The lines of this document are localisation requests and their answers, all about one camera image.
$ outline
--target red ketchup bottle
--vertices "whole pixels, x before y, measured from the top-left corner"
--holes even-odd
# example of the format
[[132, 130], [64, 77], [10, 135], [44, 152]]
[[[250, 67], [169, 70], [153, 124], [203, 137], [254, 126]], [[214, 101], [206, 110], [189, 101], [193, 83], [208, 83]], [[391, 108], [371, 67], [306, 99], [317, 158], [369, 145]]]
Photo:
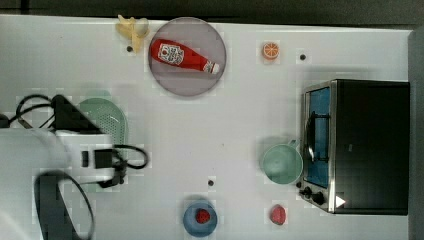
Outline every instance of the red ketchup bottle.
[[217, 74], [219, 65], [180, 43], [157, 39], [150, 47], [150, 55], [158, 62], [174, 67], [195, 69]]

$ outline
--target round plate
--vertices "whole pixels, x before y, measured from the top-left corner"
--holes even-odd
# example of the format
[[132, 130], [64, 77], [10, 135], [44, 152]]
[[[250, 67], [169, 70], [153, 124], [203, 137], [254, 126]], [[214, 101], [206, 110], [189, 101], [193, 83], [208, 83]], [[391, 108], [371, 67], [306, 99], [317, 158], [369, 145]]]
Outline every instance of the round plate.
[[150, 46], [159, 38], [181, 43], [220, 67], [217, 74], [173, 67], [154, 60], [149, 47], [150, 70], [163, 88], [180, 96], [196, 96], [217, 84], [224, 73], [227, 54], [221, 36], [211, 25], [197, 18], [176, 18], [158, 30]]

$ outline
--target ketchup label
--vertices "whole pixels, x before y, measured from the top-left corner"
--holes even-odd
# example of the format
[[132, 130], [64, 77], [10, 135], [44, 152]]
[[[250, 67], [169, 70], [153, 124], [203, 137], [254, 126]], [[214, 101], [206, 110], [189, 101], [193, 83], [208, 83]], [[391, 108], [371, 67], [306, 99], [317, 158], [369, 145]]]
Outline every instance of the ketchup label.
[[158, 58], [170, 64], [180, 65], [184, 59], [184, 50], [180, 46], [162, 43], [159, 48]]

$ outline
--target light green bowl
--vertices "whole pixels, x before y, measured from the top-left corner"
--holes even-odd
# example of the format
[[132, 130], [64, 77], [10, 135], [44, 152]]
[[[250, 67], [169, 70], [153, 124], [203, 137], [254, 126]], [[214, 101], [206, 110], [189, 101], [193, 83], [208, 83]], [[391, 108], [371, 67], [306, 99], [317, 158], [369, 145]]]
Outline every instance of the light green bowl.
[[293, 145], [276, 145], [266, 151], [262, 161], [262, 170], [275, 183], [292, 183], [302, 174], [302, 156]]

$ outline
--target white tabletop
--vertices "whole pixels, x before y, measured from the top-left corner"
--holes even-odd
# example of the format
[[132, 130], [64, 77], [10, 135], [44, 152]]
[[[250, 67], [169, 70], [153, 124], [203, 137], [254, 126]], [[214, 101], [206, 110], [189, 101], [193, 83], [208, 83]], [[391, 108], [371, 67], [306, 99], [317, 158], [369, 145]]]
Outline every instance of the white tabletop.
[[[182, 215], [196, 196], [217, 209], [209, 239], [407, 239], [407, 216], [327, 214], [293, 184], [267, 180], [258, 162], [268, 147], [299, 138], [304, 87], [335, 78], [407, 81], [410, 31], [212, 23], [227, 47], [225, 73], [212, 91], [183, 98], [162, 89], [148, 67], [149, 39], [165, 22], [151, 22], [138, 55], [126, 51], [116, 22], [0, 16], [0, 112], [12, 114], [31, 93], [77, 104], [105, 89], [127, 115], [129, 143], [150, 153], [148, 168], [129, 170], [124, 185], [85, 188], [95, 239], [191, 239]], [[280, 46], [273, 64], [259, 54], [267, 40]], [[32, 114], [32, 123], [45, 117]], [[268, 219], [276, 203], [287, 211], [283, 226]]]

